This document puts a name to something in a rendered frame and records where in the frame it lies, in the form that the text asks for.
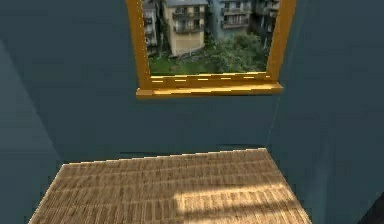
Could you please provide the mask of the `yellow framed window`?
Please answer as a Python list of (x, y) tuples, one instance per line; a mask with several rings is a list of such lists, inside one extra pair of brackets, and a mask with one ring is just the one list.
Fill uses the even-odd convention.
[(173, 76), (150, 74), (144, 41), (141, 0), (125, 0), (125, 2), (139, 83), (136, 90), (138, 99), (274, 95), (283, 91), (284, 87), (279, 83), (279, 75), (295, 15), (296, 0), (281, 0), (266, 71)]

